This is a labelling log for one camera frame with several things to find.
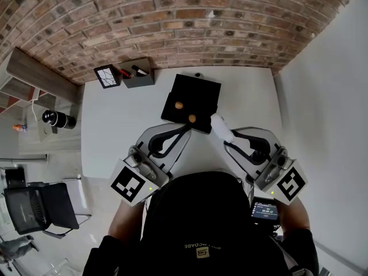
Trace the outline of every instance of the person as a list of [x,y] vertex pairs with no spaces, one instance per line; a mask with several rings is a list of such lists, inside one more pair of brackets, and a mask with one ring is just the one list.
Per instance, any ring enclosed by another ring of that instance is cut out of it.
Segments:
[[0,242],[0,264],[9,263],[11,260],[18,259],[33,248],[39,251],[33,242],[32,235]]
[[318,275],[308,214],[296,198],[277,202],[283,241],[278,244],[251,221],[241,183],[224,172],[177,178],[152,196],[141,238],[144,203],[121,202],[108,235],[93,248],[83,276],[242,273],[291,275],[283,251]]

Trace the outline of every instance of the white robotic arm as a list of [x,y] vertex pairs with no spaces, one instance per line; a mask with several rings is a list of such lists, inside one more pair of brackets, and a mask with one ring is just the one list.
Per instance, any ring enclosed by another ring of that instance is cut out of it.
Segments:
[[[253,127],[230,130],[218,114],[211,117],[211,126],[247,180],[276,200],[289,205],[308,183],[298,161],[288,157],[272,132]],[[254,152],[248,155],[236,146],[236,137],[247,139]]]

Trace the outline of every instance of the gray container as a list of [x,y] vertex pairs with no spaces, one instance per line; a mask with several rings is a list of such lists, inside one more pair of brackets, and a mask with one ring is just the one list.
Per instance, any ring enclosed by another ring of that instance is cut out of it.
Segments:
[[150,86],[155,84],[154,71],[151,68],[150,61],[147,58],[131,60],[118,64],[119,68],[136,75],[136,71],[132,66],[138,66],[141,70],[148,73],[146,76],[134,76],[131,79],[122,79],[127,88]]

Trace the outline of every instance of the mesh chair back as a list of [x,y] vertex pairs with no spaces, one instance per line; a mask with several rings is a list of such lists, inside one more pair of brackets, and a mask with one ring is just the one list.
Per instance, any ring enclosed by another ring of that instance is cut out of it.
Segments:
[[67,185],[58,183],[39,188],[48,217],[55,226],[79,229]]
[[9,216],[20,235],[42,231],[50,226],[51,221],[37,189],[4,189],[4,196]]

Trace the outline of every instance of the white tabletop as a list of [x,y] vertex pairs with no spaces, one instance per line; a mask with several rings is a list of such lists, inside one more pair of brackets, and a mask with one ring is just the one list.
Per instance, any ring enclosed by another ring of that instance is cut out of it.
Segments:
[[[217,113],[230,129],[260,127],[281,138],[282,125],[276,89],[268,68],[182,67],[155,71],[155,85],[127,89],[103,89],[99,81],[86,83],[82,109],[83,175],[110,178],[119,158],[126,158],[129,147],[149,127],[161,120],[167,96],[176,74],[221,83]],[[244,172],[225,152],[216,135],[192,131],[183,154],[171,169],[175,177],[220,168],[244,177]]]

